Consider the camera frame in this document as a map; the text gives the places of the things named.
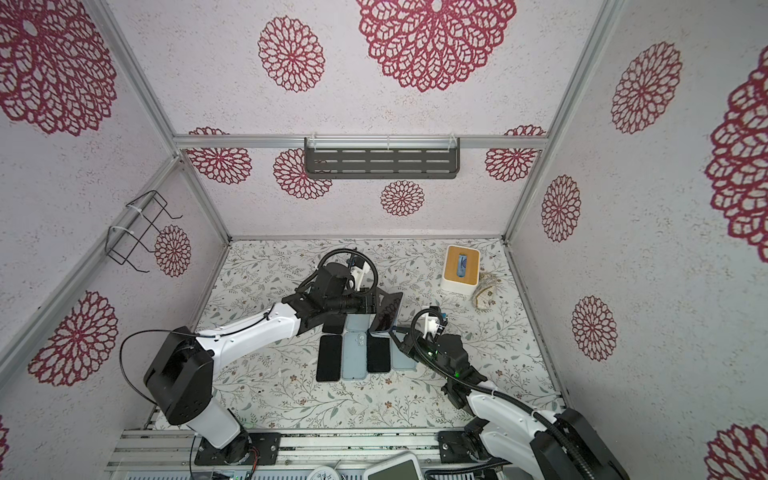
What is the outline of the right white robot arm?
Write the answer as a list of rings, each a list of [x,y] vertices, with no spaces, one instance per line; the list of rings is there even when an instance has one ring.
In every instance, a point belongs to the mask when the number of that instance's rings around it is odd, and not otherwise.
[[[627,479],[629,474],[578,411],[537,409],[501,392],[473,367],[462,339],[396,327],[398,350],[445,379],[451,404],[473,415],[462,441],[477,459],[509,462],[534,479]]]

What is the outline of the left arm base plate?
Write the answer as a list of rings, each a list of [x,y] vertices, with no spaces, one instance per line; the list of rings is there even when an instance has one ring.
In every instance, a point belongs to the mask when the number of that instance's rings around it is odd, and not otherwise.
[[[279,453],[280,433],[241,432],[225,447],[215,448],[202,438],[197,447],[193,464],[195,466],[242,466],[267,465],[276,463]]]

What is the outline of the black phone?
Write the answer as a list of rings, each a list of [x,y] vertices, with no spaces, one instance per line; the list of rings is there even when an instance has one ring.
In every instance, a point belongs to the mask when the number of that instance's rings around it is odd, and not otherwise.
[[[345,331],[346,314],[328,314],[322,325],[324,334],[342,335]]]
[[[380,291],[376,314],[368,333],[373,336],[388,335],[397,323],[402,300],[402,292],[386,293]]]

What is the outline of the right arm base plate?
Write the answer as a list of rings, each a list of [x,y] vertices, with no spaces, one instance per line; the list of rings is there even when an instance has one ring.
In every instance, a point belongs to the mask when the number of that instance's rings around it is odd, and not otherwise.
[[[464,430],[437,433],[440,460],[443,464],[479,463],[488,459],[479,437]]]

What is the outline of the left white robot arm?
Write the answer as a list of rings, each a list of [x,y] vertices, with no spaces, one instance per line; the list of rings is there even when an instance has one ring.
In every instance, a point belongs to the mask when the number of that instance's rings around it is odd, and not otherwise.
[[[213,398],[214,376],[244,356],[331,320],[375,313],[377,288],[378,271],[363,255],[320,264],[293,294],[262,313],[202,332],[187,327],[169,331],[144,374],[144,385],[169,424],[191,429],[215,450],[243,455],[248,434]]]

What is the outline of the light blue case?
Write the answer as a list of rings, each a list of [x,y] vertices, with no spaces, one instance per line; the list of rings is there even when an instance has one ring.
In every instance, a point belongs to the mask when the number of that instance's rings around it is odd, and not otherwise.
[[[416,361],[402,353],[394,343],[390,344],[390,363],[393,371],[416,370]]]
[[[371,325],[373,315],[371,314],[348,314],[345,320],[347,332],[366,332]]]

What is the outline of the blue phone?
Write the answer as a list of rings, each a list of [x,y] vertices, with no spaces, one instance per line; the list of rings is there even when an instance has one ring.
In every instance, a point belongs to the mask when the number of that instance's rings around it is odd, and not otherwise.
[[[366,370],[370,374],[391,371],[390,339],[367,334]]]

